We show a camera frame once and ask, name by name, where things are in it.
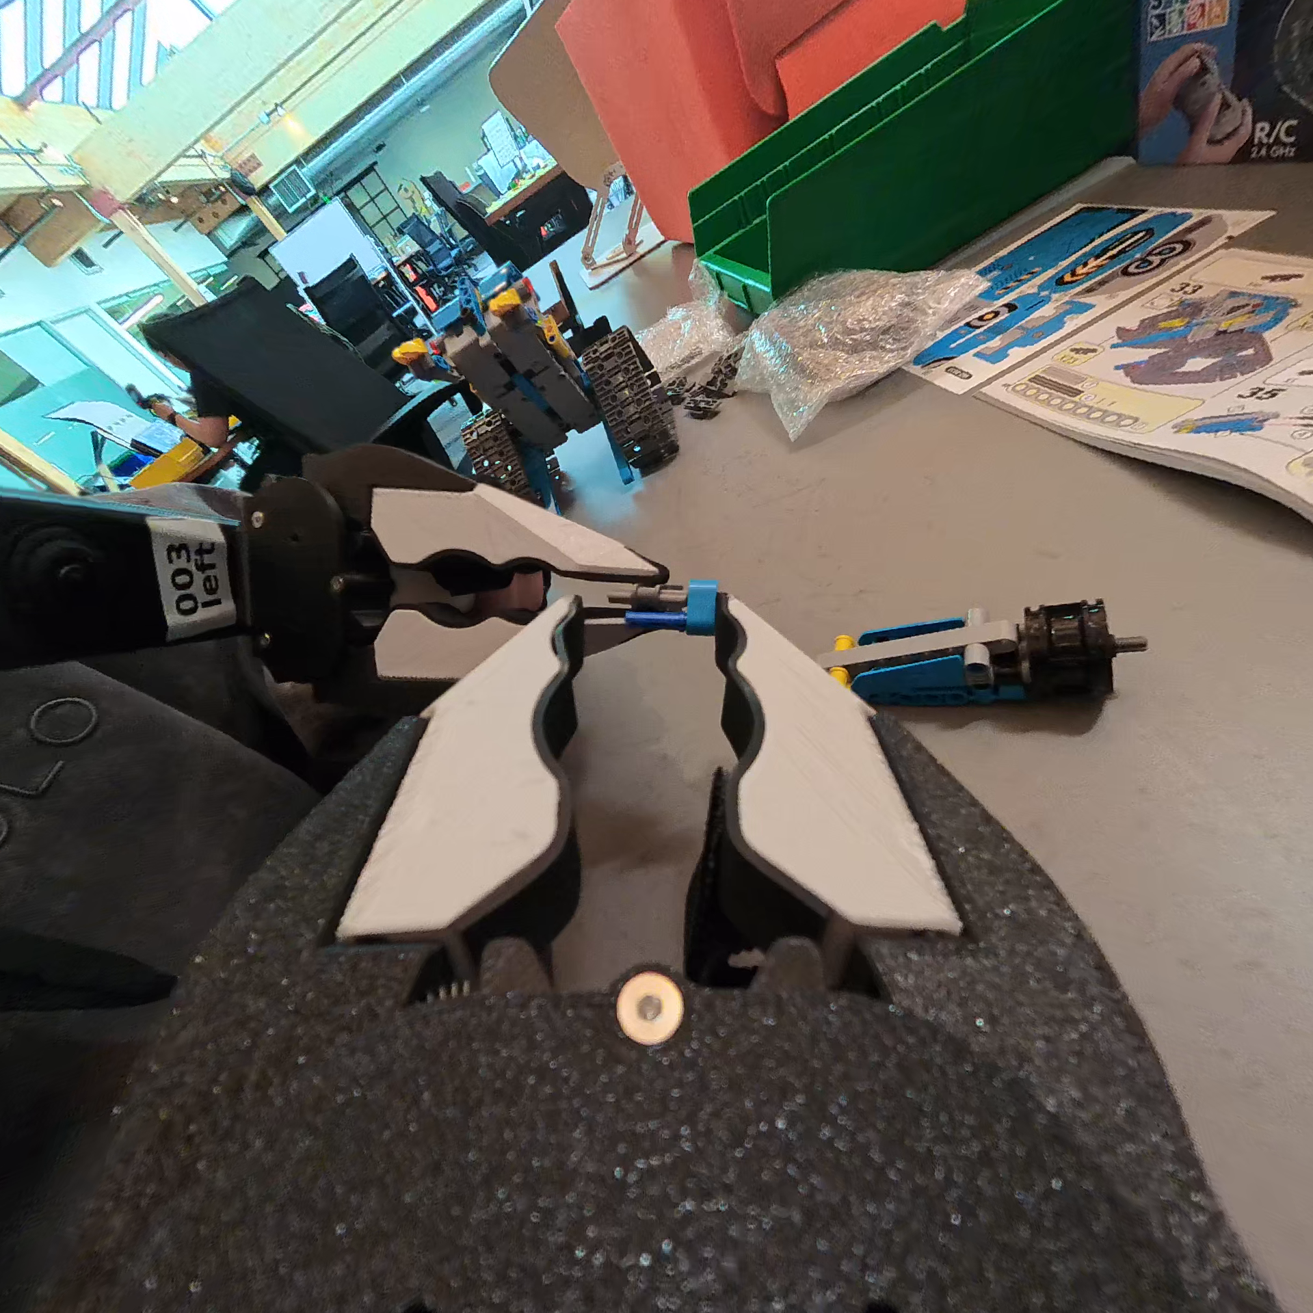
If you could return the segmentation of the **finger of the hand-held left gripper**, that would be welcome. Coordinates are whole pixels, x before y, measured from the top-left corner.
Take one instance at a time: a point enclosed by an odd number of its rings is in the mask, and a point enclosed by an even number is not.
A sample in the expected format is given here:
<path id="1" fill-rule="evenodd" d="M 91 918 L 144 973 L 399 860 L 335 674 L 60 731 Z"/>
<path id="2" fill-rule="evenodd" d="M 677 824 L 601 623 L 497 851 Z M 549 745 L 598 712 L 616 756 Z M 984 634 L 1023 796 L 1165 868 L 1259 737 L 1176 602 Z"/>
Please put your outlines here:
<path id="1" fill-rule="evenodd" d="M 387 684 L 454 684 L 541 623 L 563 616 L 565 607 L 555 602 L 527 623 L 497 616 L 451 627 L 419 610 L 397 610 L 376 637 L 376 676 Z"/>
<path id="2" fill-rule="evenodd" d="M 476 485 L 468 491 L 379 487 L 371 529 L 397 566 L 465 560 L 488 568 L 540 565 L 569 579 L 665 584 L 668 568 L 573 520 Z"/>

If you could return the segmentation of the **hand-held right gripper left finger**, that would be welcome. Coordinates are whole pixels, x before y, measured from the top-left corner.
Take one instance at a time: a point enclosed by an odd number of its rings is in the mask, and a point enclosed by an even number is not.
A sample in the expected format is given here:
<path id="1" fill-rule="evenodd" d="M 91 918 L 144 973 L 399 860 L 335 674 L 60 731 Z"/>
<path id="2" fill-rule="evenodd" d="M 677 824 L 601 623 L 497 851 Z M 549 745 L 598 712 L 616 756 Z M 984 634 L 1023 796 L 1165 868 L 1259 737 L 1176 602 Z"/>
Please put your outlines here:
<path id="1" fill-rule="evenodd" d="M 551 604 L 427 710 L 340 940 L 452 940 L 565 854 L 568 787 L 548 715 L 573 695 L 580 623 L 576 596 Z"/>

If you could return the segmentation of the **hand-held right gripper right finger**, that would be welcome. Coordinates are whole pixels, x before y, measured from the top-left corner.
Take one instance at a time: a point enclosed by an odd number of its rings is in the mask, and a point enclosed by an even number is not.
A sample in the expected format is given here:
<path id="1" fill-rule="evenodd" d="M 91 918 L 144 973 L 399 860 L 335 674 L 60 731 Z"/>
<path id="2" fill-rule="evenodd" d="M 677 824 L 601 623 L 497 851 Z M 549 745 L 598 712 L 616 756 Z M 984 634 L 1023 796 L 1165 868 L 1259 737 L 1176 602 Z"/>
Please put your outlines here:
<path id="1" fill-rule="evenodd" d="M 957 938 L 963 920 L 860 698 L 744 602 L 716 612 L 727 835 L 824 924 Z"/>

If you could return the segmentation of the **wheel and beam assembly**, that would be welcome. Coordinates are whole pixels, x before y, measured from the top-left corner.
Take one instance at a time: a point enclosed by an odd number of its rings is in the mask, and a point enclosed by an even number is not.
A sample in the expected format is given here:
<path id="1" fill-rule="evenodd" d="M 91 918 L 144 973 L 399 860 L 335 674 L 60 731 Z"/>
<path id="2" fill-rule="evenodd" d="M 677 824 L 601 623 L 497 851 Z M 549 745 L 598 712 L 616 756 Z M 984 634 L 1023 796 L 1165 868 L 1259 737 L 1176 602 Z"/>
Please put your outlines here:
<path id="1" fill-rule="evenodd" d="M 876 709 L 970 709 L 1051 701 L 1104 702 L 1113 665 L 1148 652 L 1113 634 L 1106 602 L 1029 607 L 1020 620 L 980 609 L 962 616 L 841 635 L 816 659 Z"/>

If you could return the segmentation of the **grey desk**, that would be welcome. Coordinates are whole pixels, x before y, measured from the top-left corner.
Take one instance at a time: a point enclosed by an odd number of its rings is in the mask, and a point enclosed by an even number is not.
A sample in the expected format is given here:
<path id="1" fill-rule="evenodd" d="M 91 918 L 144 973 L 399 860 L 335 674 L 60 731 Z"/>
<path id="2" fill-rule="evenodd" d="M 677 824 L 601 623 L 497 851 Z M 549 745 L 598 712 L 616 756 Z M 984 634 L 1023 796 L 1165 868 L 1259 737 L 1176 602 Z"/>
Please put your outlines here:
<path id="1" fill-rule="evenodd" d="M 576 518 L 809 654 L 1095 598 L 1148 637 L 1102 710 L 907 723 L 1085 920 L 1256 1267 L 1310 1310 L 1310 524 L 905 374 L 798 443 L 751 395 L 680 441 L 627 495 L 576 440 Z"/>

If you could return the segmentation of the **distant toy brick models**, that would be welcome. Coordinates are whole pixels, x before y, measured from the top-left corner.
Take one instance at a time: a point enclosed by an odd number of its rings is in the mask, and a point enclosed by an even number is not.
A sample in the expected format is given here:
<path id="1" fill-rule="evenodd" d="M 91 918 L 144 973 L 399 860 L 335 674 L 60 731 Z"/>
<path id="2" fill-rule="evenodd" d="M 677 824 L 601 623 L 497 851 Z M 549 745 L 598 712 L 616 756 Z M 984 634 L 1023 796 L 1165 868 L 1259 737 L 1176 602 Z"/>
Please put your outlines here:
<path id="1" fill-rule="evenodd" d="M 476 482 L 563 513 L 573 498 L 558 451 L 602 429 L 619 479 L 630 485 L 680 452 L 674 405 L 655 365 L 626 326 L 583 324 L 558 266 L 548 307 L 516 265 L 482 280 L 462 276 L 438 312 L 437 335 L 393 349 L 426 382 L 474 399 L 463 443 Z"/>

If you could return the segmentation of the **clear bag with black parts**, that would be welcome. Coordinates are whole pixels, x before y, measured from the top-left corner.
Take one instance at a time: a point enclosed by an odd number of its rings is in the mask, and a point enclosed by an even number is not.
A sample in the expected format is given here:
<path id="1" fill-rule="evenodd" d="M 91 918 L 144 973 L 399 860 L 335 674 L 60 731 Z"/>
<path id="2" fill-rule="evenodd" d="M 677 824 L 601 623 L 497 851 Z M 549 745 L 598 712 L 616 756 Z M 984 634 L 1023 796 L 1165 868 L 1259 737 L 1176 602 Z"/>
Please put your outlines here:
<path id="1" fill-rule="evenodd" d="M 693 421 L 715 420 L 737 393 L 746 313 L 730 302 L 712 271 L 694 262 L 690 299 L 638 335 L 665 399 Z"/>

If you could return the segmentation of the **person's dark clothing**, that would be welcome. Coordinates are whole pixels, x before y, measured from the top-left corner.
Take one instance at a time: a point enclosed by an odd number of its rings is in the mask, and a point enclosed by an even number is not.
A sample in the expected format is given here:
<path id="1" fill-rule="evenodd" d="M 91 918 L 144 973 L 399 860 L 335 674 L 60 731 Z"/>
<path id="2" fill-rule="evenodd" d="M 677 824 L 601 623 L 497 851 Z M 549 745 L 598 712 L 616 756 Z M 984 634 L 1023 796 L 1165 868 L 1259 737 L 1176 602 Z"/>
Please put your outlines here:
<path id="1" fill-rule="evenodd" d="M 102 1173 L 193 951 L 318 802 L 244 640 L 4 673 L 4 1310 Z"/>

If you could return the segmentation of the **tan cardboard sheet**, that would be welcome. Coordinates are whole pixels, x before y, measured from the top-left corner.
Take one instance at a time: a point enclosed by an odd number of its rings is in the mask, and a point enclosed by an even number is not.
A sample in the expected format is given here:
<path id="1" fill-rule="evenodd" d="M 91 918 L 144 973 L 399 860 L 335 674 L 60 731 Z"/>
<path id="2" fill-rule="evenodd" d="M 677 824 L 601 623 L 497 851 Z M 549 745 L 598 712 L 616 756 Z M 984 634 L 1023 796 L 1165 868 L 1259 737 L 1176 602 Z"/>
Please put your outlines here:
<path id="1" fill-rule="evenodd" d="M 574 184 L 602 193 L 619 157 L 557 30 L 568 7 L 540 4 L 491 65 L 488 82 L 502 108 Z"/>

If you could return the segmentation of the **instruction manual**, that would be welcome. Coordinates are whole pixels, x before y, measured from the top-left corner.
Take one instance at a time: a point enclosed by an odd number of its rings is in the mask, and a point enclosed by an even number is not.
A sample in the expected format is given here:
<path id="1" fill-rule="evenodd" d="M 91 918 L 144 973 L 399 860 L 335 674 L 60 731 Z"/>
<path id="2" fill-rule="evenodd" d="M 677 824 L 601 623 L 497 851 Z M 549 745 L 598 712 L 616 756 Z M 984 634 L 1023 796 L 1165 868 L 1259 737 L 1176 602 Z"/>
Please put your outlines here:
<path id="1" fill-rule="evenodd" d="M 979 398 L 1085 446 L 1312 520 L 1312 262 L 1226 246 Z"/>

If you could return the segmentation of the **green bin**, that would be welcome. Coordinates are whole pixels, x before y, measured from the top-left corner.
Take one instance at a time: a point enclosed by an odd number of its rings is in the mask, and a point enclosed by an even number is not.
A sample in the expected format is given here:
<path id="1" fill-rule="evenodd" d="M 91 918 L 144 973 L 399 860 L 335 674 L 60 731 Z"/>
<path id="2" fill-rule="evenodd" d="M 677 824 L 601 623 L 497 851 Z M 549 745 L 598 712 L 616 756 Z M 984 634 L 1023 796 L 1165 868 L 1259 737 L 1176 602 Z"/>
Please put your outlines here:
<path id="1" fill-rule="evenodd" d="M 698 259 L 752 315 L 821 274 L 930 269 L 1126 155 L 1137 98 L 1138 4 L 968 4 L 691 190 Z"/>

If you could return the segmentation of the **paned window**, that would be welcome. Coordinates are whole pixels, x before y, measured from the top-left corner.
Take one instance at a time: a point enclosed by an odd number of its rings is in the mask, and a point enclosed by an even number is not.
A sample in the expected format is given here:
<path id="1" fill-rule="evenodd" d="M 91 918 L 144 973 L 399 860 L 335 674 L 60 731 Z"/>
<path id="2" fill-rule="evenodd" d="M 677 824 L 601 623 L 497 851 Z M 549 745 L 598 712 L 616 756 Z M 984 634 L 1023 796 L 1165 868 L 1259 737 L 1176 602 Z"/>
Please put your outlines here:
<path id="1" fill-rule="evenodd" d="M 2 94 L 121 110 L 229 2 L 4 2 Z"/>

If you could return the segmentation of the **sticker sheet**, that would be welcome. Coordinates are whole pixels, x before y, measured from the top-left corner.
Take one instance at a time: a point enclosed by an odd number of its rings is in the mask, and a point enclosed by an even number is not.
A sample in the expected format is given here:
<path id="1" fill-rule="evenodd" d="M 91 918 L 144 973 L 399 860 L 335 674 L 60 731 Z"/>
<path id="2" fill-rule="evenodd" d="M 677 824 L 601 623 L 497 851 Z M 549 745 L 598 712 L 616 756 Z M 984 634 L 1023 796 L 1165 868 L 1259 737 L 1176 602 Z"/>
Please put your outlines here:
<path id="1" fill-rule="evenodd" d="M 979 296 L 907 371 L 957 396 L 977 391 L 1273 216 L 1271 209 L 1071 207 L 980 266 Z"/>

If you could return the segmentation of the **robot kit box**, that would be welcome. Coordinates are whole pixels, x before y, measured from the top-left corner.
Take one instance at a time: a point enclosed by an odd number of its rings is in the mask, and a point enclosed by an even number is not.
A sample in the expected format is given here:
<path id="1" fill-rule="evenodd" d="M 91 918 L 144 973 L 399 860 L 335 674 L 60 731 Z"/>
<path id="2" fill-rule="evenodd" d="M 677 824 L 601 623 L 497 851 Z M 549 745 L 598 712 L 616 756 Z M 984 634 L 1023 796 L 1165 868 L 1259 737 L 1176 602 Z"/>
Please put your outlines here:
<path id="1" fill-rule="evenodd" d="M 1310 2 L 1141 2 L 1137 160 L 1310 163 Z"/>

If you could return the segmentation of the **small wooden frame stand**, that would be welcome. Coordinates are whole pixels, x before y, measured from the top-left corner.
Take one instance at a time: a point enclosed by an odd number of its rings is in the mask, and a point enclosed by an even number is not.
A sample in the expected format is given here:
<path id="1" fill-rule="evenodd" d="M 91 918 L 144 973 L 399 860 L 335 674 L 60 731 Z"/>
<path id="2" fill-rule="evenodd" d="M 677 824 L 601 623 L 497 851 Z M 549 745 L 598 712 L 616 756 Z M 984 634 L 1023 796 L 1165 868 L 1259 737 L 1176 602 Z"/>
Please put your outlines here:
<path id="1" fill-rule="evenodd" d="M 615 162 L 593 193 L 594 205 L 583 234 L 580 271 L 596 291 L 623 271 L 657 254 L 666 243 L 637 185 L 623 163 Z"/>

